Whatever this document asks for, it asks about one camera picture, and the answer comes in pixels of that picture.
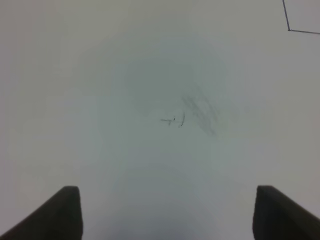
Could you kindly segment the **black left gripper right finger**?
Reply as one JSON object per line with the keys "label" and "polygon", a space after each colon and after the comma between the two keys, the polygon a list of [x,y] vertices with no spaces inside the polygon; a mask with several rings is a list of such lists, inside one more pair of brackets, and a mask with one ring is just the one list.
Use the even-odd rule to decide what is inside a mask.
{"label": "black left gripper right finger", "polygon": [[256,189],[255,240],[318,240],[320,219],[271,185]]}

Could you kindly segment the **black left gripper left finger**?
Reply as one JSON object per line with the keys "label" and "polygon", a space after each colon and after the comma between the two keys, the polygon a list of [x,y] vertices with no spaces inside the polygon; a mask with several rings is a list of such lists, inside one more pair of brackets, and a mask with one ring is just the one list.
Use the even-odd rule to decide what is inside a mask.
{"label": "black left gripper left finger", "polygon": [[81,240],[83,216],[80,190],[64,186],[17,225],[2,240]]}

